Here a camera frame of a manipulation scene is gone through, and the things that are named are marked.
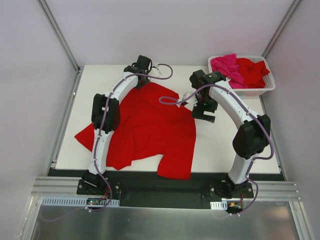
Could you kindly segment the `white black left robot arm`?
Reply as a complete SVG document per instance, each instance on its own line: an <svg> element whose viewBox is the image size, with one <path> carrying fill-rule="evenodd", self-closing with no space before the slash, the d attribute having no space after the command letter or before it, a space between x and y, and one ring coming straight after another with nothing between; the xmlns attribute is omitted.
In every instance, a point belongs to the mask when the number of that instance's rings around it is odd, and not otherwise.
<svg viewBox="0 0 320 240"><path fill-rule="evenodd" d="M93 98L91 122L94 128L92 157L88 169L81 177L79 194L104 195L108 185L102 174L106 171L106 158L113 133L120 125L120 103L134 88L141 88L150 82L148 73L152 60L139 55L136 62L124 68L120 80L104 94Z"/></svg>

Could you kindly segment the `white perforated plastic basket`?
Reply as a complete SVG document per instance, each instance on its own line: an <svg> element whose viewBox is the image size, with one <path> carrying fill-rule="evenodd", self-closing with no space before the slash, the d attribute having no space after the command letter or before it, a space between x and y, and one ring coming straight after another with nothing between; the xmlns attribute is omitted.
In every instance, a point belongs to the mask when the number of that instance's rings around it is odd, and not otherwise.
<svg viewBox="0 0 320 240"><path fill-rule="evenodd" d="M210 60L216 57L222 57L222 56L211 56L208 58L208 69L209 72L213 72L212 71L212 67L210 66ZM267 67L267 69L270 71L270 73L266 76L263 77L263 80L265 82L265 87L264 88L244 88L244 89L234 89L233 90L235 92L237 92L238 95L243 95L243 96L260 96L263 93L267 92L267 91L272 91L276 88L276 84L275 84L275 79L271 73L270 67L267 63L267 61L265 60L265 58L263 58L262 56L257 56L257 55L237 55L237 58L246 58L251 60L254 63L260 62L260 61L264 61L265 62L265 66Z"/></svg>

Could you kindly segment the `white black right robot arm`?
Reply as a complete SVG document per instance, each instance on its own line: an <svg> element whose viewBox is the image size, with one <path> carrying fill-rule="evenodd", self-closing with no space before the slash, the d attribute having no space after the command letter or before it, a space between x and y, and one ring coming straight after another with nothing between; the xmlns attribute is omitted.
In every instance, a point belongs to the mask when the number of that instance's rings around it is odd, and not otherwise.
<svg viewBox="0 0 320 240"><path fill-rule="evenodd" d="M251 110L218 71L206 74L197 70L189 80L192 88L196 89L192 117L214 123L215 117L205 113L214 113L221 106L237 128L232 141L235 158L231 170L225 181L214 188L215 194L222 198L235 198L248 185L254 161L260 159L267 146L272 146L271 119L267 114L259 115Z"/></svg>

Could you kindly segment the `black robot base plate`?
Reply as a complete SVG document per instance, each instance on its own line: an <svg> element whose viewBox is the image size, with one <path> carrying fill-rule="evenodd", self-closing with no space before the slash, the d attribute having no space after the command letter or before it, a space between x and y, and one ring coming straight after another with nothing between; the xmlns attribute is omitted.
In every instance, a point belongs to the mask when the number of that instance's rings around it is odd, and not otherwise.
<svg viewBox="0 0 320 240"><path fill-rule="evenodd" d="M225 196L230 200L254 197L249 182L234 188L227 183L226 173L192 173L189 180L178 180L145 171L107 171L103 178L85 171L76 193L108 194L122 207L172 209L209 209L211 202Z"/></svg>

